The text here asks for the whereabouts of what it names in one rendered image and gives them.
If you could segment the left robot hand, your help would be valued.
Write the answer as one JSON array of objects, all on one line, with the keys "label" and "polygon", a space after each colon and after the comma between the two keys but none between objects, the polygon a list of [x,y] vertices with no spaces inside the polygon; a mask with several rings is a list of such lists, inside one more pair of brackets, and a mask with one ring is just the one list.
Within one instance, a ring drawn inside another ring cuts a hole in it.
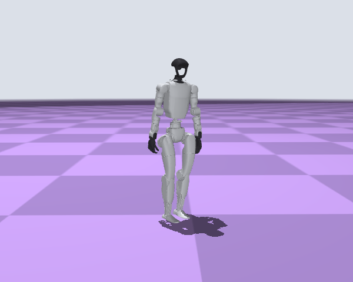
[{"label": "left robot hand", "polygon": [[201,140],[200,140],[200,138],[202,138],[202,132],[198,132],[198,136],[195,136],[195,138],[196,138],[195,154],[198,154],[199,151],[200,151],[201,148],[202,148],[202,143],[201,143]]}]

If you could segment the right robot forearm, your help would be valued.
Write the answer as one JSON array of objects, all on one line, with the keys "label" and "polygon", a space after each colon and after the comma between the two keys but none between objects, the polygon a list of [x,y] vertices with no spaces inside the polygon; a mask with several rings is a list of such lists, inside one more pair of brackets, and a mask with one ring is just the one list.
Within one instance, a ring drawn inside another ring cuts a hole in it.
[{"label": "right robot forearm", "polygon": [[149,132],[150,137],[153,137],[153,134],[157,133],[159,130],[160,117],[156,116],[156,113],[157,113],[157,108],[154,108],[153,113],[152,113],[151,130]]}]

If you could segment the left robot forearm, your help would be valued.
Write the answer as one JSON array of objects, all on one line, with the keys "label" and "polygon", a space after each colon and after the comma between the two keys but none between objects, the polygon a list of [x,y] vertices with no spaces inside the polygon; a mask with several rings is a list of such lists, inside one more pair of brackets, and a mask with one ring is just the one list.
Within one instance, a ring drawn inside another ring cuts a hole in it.
[{"label": "left robot forearm", "polygon": [[194,135],[198,136],[198,132],[202,132],[201,129],[201,113],[199,115],[193,116],[192,120],[194,121]]}]

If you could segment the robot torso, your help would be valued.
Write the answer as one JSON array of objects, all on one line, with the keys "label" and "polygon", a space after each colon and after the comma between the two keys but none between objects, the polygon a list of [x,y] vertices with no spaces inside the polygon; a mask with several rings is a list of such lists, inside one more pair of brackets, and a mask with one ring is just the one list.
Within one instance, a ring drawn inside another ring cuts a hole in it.
[{"label": "robot torso", "polygon": [[184,83],[174,81],[178,80],[174,79],[166,82],[169,83],[169,89],[164,94],[164,111],[166,117],[173,119],[170,122],[170,127],[166,129],[166,133],[170,133],[173,143],[178,143],[184,141],[185,129],[181,127],[182,121],[177,119],[186,117],[191,97],[191,85],[187,80],[182,80]]}]

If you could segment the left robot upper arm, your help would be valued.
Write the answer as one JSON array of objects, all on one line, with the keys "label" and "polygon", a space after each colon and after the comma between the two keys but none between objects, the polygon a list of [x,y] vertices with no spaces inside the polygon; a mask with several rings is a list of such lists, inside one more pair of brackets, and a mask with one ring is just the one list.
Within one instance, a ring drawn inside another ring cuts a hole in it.
[{"label": "left robot upper arm", "polygon": [[198,87],[196,85],[191,85],[191,97],[190,97],[190,105],[191,110],[190,114],[192,116],[199,115],[201,113],[200,108],[197,107],[198,104]]}]

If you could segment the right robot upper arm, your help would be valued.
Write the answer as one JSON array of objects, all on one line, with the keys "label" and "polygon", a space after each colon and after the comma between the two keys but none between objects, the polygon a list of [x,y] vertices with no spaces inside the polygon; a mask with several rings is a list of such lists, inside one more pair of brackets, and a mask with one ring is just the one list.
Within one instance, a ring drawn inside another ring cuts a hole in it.
[{"label": "right robot upper arm", "polygon": [[155,108],[157,108],[156,116],[162,116],[164,113],[163,108],[161,108],[164,101],[164,94],[167,93],[169,89],[169,83],[160,83],[156,87],[156,97],[155,97]]}]

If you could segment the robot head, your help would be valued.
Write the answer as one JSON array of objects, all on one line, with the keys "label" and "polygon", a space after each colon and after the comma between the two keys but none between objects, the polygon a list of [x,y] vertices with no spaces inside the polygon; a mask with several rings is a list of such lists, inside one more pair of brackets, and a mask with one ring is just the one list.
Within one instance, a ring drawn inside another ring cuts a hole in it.
[{"label": "robot head", "polygon": [[[188,69],[188,66],[189,66],[188,62],[186,60],[182,59],[182,58],[177,58],[177,59],[172,61],[171,66],[175,67],[175,71],[176,71],[176,74],[177,74],[177,75],[175,75],[174,79],[177,79],[178,81],[174,81],[174,82],[184,83],[182,81],[182,78],[184,78],[185,75],[187,74],[187,69]],[[178,70],[181,70],[181,68],[185,68],[185,73],[183,75],[179,75],[179,73],[178,73]]]}]

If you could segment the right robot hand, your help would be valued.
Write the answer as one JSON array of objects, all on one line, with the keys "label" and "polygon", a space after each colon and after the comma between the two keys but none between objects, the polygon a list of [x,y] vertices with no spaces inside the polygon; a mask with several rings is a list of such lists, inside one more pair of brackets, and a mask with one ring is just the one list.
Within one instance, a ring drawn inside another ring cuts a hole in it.
[{"label": "right robot hand", "polygon": [[159,149],[158,149],[157,146],[155,145],[155,144],[156,144],[156,143],[155,143],[156,135],[157,135],[157,133],[154,133],[154,134],[153,134],[153,137],[150,137],[150,136],[149,136],[150,139],[149,139],[149,141],[148,141],[148,149],[149,149],[151,152],[153,152],[153,153],[158,153],[158,152],[155,151],[155,148],[156,148],[157,151],[159,151]]}]

